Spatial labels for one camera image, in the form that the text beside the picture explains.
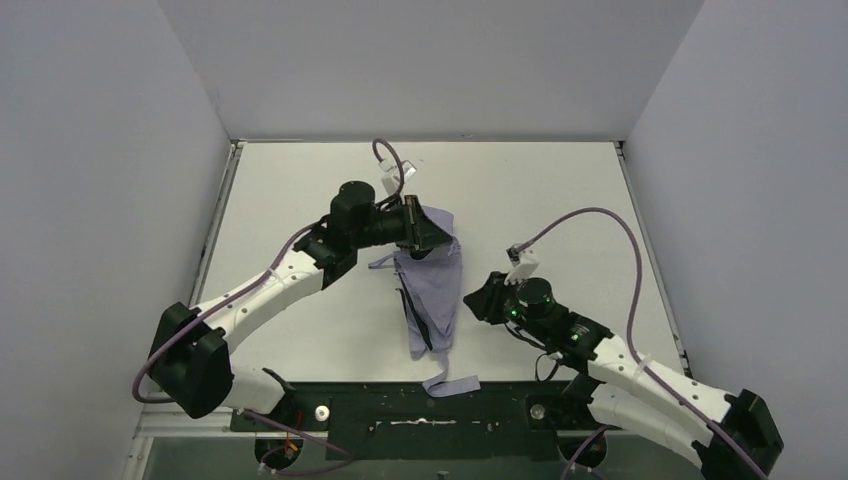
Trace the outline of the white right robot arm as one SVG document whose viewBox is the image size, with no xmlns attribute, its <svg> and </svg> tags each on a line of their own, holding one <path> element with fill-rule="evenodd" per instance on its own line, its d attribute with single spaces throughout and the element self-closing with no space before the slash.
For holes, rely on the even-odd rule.
<svg viewBox="0 0 848 480">
<path fill-rule="evenodd" d="M 637 434 L 676 453 L 706 479 L 765 479 L 784 442 L 766 402 L 691 379 L 558 303 L 542 278 L 510 283 L 493 272 L 466 295 L 472 315 L 526 333 L 557 364 L 576 372 L 568 395 L 595 422 Z"/>
</svg>

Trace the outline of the purple folding umbrella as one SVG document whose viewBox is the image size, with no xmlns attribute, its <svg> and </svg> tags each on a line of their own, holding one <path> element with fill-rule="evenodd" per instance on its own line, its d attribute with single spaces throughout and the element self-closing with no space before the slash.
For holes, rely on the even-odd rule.
<svg viewBox="0 0 848 480">
<path fill-rule="evenodd" d="M 418 361 L 427 356 L 438 363 L 440 372 L 423 381 L 422 386 L 429 396 L 445 398 L 478 391 L 481 383 L 476 375 L 448 378 L 449 353 L 461 300 L 462 247 L 454 234 L 452 213 L 429 206 L 424 212 L 451 236 L 451 243 L 421 259 L 397 250 L 369 263 L 368 268 L 393 270 L 407 326 L 410 358 Z"/>
</svg>

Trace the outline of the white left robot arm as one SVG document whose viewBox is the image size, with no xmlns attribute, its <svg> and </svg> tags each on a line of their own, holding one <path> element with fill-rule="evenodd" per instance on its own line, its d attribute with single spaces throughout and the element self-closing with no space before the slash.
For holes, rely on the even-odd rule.
<svg viewBox="0 0 848 480">
<path fill-rule="evenodd" d="M 347 274 L 362 249 L 395 245 L 414 259 L 447 247 L 451 234 L 431 219 L 417 196 L 382 207 L 374 188 L 343 184 L 329 211 L 295 233 L 271 265 L 218 298 L 195 307 L 177 302 L 161 315 L 141 373 L 192 419 L 219 407 L 272 412 L 286 394 L 268 369 L 234 367 L 231 354 L 252 333 L 294 303 Z"/>
</svg>

